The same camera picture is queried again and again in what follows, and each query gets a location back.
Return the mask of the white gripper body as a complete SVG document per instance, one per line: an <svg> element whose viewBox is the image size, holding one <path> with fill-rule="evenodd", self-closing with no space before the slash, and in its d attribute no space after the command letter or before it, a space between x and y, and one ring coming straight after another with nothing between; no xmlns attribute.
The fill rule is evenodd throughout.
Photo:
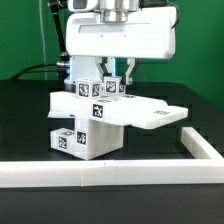
<svg viewBox="0 0 224 224"><path fill-rule="evenodd" d="M72 14L67 21L70 56L169 59L175 54L176 9L143 8L124 23L102 23L98 13Z"/></svg>

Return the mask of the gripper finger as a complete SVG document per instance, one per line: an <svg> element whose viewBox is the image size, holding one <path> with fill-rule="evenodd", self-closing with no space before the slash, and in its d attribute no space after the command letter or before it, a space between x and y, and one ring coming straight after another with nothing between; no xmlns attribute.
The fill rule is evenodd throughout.
<svg viewBox="0 0 224 224"><path fill-rule="evenodd" d="M136 59L135 58L128 58L127 59L128 68L124 75L122 76L122 84L123 85L131 85L133 83L133 78L131 77L135 66L136 66Z"/></svg>
<svg viewBox="0 0 224 224"><path fill-rule="evenodd" d="M108 63L108 59L106 57L96 57L95 58L95 64L100 73L101 78L104 78L105 76L110 75L110 73L108 72L108 69L106 67L107 63Z"/></svg>

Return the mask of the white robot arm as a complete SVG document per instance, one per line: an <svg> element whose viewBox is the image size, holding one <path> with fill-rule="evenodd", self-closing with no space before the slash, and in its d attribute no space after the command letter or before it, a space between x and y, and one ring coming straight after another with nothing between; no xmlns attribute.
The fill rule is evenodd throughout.
<svg viewBox="0 0 224 224"><path fill-rule="evenodd" d="M68 9L69 85L114 73L116 58L126 58L133 68L137 59L175 54L179 9L169 0L68 0Z"/></svg>

